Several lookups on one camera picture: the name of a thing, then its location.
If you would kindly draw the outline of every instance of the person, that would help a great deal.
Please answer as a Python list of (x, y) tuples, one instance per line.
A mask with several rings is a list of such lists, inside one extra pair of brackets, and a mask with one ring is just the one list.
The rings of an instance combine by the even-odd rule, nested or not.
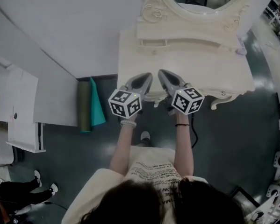
[(62, 224), (244, 224), (235, 200), (193, 176), (188, 116), (176, 110), (175, 152), (147, 147), (148, 132), (139, 147), (131, 147), (136, 117), (122, 122), (109, 168), (94, 173)]
[(58, 192), (56, 184), (39, 193), (31, 193), (42, 186), (40, 173), (35, 170), (35, 177), (30, 182), (2, 182), (0, 184), (0, 224), (8, 223), (9, 216), (14, 215), (16, 211), (31, 205), (42, 203)]

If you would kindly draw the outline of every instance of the white vanity table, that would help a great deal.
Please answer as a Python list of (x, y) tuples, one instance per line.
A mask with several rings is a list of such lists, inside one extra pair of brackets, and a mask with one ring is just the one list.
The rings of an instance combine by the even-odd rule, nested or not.
[[(179, 6), (174, 0), (145, 0), (136, 29), (120, 34), (117, 86), (151, 72), (154, 80), (145, 100), (157, 104), (166, 97), (158, 70), (170, 70), (204, 95), (216, 97), (212, 110), (217, 104), (254, 91), (247, 59), (235, 52), (240, 48), (235, 31), (247, 1), (234, 0), (212, 10)], [(184, 9), (191, 6), (192, 11)]]

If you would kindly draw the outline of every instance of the beige shirt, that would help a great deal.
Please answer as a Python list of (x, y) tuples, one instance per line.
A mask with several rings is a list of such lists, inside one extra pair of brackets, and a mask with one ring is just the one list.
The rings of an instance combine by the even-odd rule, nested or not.
[[(152, 182), (160, 190), (165, 206), (165, 223), (173, 223), (173, 199), (170, 187), (181, 180), (174, 168), (175, 152), (166, 148), (132, 146), (129, 171), (126, 176), (109, 169), (99, 169), (85, 184), (66, 212), (62, 224), (76, 224), (81, 217), (98, 206), (104, 194), (125, 180)], [(191, 180), (206, 182), (204, 178), (188, 176)]]

